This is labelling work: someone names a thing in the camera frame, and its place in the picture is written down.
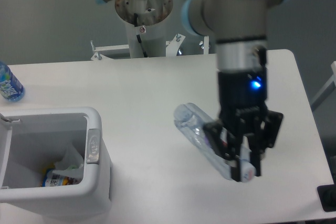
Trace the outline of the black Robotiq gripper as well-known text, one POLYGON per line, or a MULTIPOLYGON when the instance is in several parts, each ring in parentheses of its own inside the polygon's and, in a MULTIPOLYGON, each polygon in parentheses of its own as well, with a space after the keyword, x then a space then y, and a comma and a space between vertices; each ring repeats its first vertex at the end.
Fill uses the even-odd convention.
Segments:
POLYGON ((240 148, 247 134, 250 162, 261 176, 261 160, 267 148, 273 148, 280 131, 284 115, 268 110, 267 68, 235 72, 219 71, 218 94, 221 111, 220 120, 204 124, 203 131, 214 153, 230 167, 231 178, 242 182, 240 148), (227 129, 225 145, 222 131, 227 129))

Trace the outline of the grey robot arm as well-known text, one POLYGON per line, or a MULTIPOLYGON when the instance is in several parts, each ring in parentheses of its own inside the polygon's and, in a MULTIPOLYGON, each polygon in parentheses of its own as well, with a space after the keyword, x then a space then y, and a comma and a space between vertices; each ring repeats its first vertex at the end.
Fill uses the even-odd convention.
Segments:
MULTIPOLYGON (((95 0, 115 2, 131 26, 133 58, 164 56, 165 42, 149 28, 171 12, 171 0, 95 0)), ((267 108, 267 10, 287 0, 187 0, 184 28, 216 41, 220 112, 212 120, 192 103, 178 106, 175 126, 226 179, 249 182, 261 174, 261 160, 275 144, 283 114, 267 108)))

